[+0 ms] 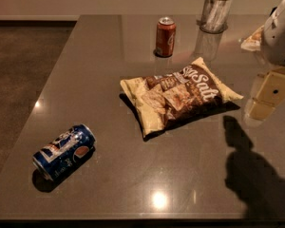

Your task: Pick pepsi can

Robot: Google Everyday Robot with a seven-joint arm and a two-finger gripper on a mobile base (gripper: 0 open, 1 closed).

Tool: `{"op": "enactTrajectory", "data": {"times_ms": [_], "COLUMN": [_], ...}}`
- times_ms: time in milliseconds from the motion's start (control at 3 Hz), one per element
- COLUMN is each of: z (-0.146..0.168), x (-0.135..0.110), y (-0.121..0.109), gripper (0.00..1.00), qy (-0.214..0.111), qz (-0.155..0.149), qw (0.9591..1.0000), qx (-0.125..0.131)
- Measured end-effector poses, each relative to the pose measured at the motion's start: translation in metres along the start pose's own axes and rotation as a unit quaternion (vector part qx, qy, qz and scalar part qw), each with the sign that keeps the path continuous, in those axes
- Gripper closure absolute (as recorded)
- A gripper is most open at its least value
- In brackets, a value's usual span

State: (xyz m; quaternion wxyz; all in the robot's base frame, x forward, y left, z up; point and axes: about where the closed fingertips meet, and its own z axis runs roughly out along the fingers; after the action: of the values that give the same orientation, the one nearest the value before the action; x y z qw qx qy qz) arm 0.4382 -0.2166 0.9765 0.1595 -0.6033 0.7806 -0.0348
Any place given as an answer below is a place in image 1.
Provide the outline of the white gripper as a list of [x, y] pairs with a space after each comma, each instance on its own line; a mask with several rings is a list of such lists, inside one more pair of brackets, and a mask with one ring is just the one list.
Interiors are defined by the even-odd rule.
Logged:
[[261, 35], [261, 52], [273, 65], [266, 74], [258, 74], [252, 86], [246, 115], [264, 121], [285, 100], [285, 0], [272, 11]]

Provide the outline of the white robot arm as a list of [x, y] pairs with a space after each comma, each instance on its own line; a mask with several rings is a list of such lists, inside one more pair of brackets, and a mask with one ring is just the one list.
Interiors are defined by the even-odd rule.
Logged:
[[257, 51], [259, 60], [271, 67], [259, 76], [246, 108], [250, 118], [263, 121], [285, 100], [285, 0], [273, 9], [264, 25], [245, 39], [241, 47]]

